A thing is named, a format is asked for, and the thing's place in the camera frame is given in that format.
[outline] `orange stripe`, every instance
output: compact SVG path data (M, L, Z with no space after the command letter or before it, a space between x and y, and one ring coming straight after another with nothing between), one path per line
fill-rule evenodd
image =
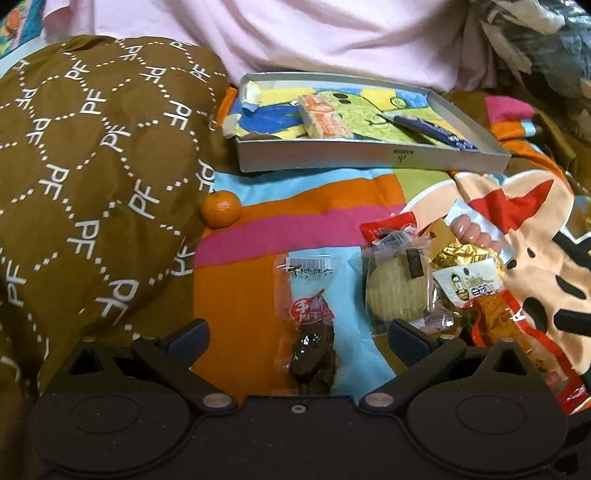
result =
M201 268L194 275L194 315L207 320L211 342L192 370L238 401L297 388L276 365L285 352L281 345L294 343L296 329L275 317L274 258Z
M534 149L527 140L507 140L505 142L501 142L503 147L505 147L510 152L514 152L520 157L527 158L530 162L534 165L543 168L544 170L551 171L556 175L560 180L562 180L569 190L572 191L569 182L566 180L564 173L560 170L560 167L547 155L544 155Z
M288 199L243 207L241 217L229 228L277 215L318 215L334 209L367 205L393 206L404 203L402 187L398 177L392 173L372 180L355 179L328 183ZM211 229L206 229L203 237L212 233Z
M234 100L238 96L238 90L234 87L226 88L226 96L223 98L222 102L220 103L219 108L217 109L216 113L216 123L214 127L221 127L223 120L229 115L230 111L232 110L232 105L234 105Z
M499 141L512 138L525 138L525 128L521 122L499 122L491 125L491 131Z

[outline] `gray tray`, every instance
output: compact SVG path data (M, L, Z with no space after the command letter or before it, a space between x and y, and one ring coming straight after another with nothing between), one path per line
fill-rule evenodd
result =
M441 118L458 130L478 151L435 145L376 140L297 138L294 140L240 140L238 156L244 172L290 168L393 167L424 170L464 170L502 173L511 154L484 128L430 89L352 75L307 72L255 73L242 78L240 90L252 80L261 89L322 87L331 83L386 89L403 89L427 95Z

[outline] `red label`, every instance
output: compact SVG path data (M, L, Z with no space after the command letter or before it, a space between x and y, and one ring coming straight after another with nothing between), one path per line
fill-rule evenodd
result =
M304 297L292 302L290 313L298 325L316 322L331 325L335 319L329 304L321 294Z

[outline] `round cookie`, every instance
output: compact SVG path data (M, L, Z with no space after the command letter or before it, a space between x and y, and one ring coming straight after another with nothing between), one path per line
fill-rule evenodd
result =
M428 306L427 276L411 278L406 255L381 260L378 265L372 260L371 267L365 304L377 319L409 322L423 316Z

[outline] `snack package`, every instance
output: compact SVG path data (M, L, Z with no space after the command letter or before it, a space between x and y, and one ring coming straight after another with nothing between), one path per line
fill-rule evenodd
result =
M403 245L417 234L417 219L407 212L378 222L362 223L359 230L370 245Z
M450 228L446 225L443 218L435 220L421 236L431 239L431 249L429 250L429 261L432 262L441 250L450 245L460 247L462 244L454 236Z
M472 306L475 298L500 293L504 266L496 252L471 244L449 245L431 261L433 277L458 308Z
M503 233L462 199L453 204L445 223L460 242L490 248L499 254L504 264L516 254Z
M530 325L507 290L474 299L479 317L471 330L476 346L492 346L500 338L513 338L544 377L566 414L580 409L589 394L564 352L543 332Z
M351 129L322 95L301 95L297 103L310 138L354 139Z
M329 395L335 379L335 315L324 295L338 263L328 255L275 260L275 312L297 330L291 348L280 342L275 363L299 383L300 395Z
M378 245L361 252L365 307L374 336L386 334L394 319L424 320L433 292L429 246L428 238L412 238L401 246Z

